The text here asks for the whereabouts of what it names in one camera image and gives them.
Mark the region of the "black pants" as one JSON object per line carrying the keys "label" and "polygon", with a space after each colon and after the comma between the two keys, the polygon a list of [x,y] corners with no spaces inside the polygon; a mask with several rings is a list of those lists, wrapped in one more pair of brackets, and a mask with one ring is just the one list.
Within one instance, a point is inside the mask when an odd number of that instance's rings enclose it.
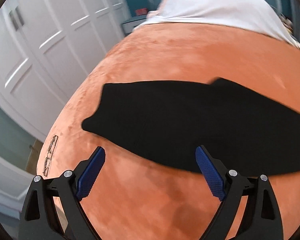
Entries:
{"label": "black pants", "polygon": [[300,113],[218,78],[107,83],[82,128],[161,165],[198,172],[195,150],[244,176],[300,171]]}

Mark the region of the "orange plush bed blanket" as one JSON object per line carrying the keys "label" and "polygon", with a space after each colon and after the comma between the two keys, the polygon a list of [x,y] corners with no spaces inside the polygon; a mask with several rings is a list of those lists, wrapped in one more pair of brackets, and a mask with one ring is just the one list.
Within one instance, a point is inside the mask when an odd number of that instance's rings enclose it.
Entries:
{"label": "orange plush bed blanket", "polygon": [[300,49],[233,27],[143,26],[75,91],[37,172],[60,176],[102,146],[82,202],[103,239],[198,239],[215,214],[195,159],[204,145],[240,174],[266,174],[283,237],[300,227]]}

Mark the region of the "white wardrobe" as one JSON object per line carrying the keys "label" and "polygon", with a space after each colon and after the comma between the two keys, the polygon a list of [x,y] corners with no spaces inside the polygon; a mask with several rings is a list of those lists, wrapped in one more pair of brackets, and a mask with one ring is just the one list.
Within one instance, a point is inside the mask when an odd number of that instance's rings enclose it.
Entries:
{"label": "white wardrobe", "polygon": [[123,39],[126,0],[6,0],[0,8],[0,108],[45,140],[57,116]]}

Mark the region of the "left grey nightstand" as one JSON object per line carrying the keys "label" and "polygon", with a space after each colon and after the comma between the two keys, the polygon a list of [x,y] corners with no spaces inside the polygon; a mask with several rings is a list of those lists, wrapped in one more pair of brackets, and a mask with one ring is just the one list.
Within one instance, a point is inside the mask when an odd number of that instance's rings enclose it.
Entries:
{"label": "left grey nightstand", "polygon": [[146,15],[132,17],[121,24],[125,36],[131,34],[135,27],[142,24],[146,20]]}

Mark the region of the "red box on nightstand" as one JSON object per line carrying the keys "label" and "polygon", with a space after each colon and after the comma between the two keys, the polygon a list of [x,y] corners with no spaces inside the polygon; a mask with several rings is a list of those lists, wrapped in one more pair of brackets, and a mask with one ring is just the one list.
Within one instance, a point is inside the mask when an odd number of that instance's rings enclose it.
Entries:
{"label": "red box on nightstand", "polygon": [[136,16],[144,16],[147,15],[147,13],[148,13],[147,8],[140,8],[140,9],[136,9],[135,11]]}

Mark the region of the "white pink pillow cover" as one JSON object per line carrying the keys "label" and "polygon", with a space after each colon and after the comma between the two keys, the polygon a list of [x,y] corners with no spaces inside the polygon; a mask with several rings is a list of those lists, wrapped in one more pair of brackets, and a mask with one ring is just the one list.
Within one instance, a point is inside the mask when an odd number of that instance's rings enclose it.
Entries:
{"label": "white pink pillow cover", "polygon": [[300,50],[300,43],[265,0],[161,0],[142,25],[159,23],[224,25],[267,35]]}

